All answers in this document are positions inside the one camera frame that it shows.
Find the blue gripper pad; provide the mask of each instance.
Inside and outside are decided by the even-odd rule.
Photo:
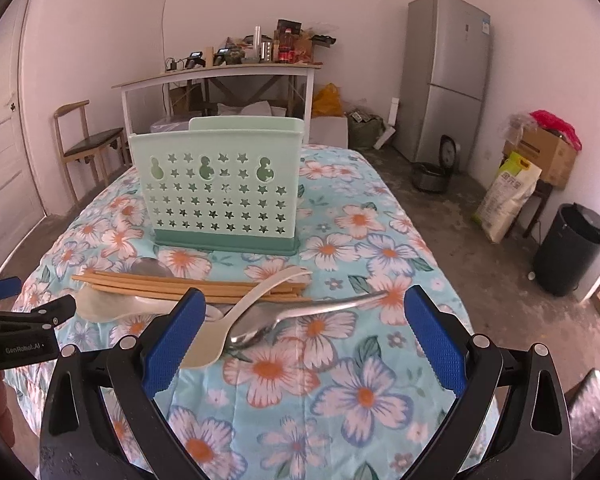
[[[17,296],[22,290],[22,282],[17,276],[0,280],[0,300]]]
[[[204,294],[199,290],[189,297],[187,294],[174,307],[170,314],[169,325],[144,358],[142,389],[150,399],[153,399],[157,392],[169,387],[184,355],[205,320]]]
[[[451,314],[440,312],[427,293],[415,285],[404,295],[404,315],[440,385],[456,397],[462,396],[466,386],[464,355],[440,323],[440,316]]]

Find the white table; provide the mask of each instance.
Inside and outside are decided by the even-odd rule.
[[[122,92],[122,111],[125,117],[126,134],[133,132],[131,116],[126,102],[126,94],[132,90],[139,88],[147,88],[149,86],[168,85],[169,83],[177,83],[181,81],[197,81],[210,79],[214,80],[219,77],[235,76],[235,75],[269,75],[269,76],[289,76],[293,80],[295,76],[306,77],[306,85],[304,90],[304,143],[309,139],[309,127],[311,123],[311,104],[314,96],[314,73],[320,68],[320,65],[313,64],[282,64],[282,63],[258,63],[258,64],[240,64],[240,65],[222,65],[210,66],[205,68],[192,68],[190,70],[176,70],[173,72],[165,72],[146,79],[130,81],[128,83],[115,85],[112,88],[120,88]],[[169,102],[169,92],[166,92],[165,105],[171,107]]]

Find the rice cooker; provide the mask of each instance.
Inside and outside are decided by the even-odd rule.
[[[449,136],[441,136],[438,150],[439,165],[430,162],[414,163],[411,176],[413,186],[427,193],[444,193],[458,164],[459,152],[458,143]]]

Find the chair seat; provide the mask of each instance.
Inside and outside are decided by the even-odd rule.
[[[86,152],[88,150],[92,150],[93,148],[99,148],[104,144],[108,144],[111,139],[117,137],[123,128],[113,128],[112,130],[107,130],[106,132],[100,132],[99,134],[95,134],[93,136],[89,136],[87,139],[81,140],[64,152],[64,156],[77,155],[80,152]]]

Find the human hand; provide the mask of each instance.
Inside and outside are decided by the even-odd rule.
[[[7,446],[13,447],[16,443],[16,437],[13,433],[11,412],[7,408],[7,387],[3,379],[4,371],[0,370],[0,436],[7,443]]]

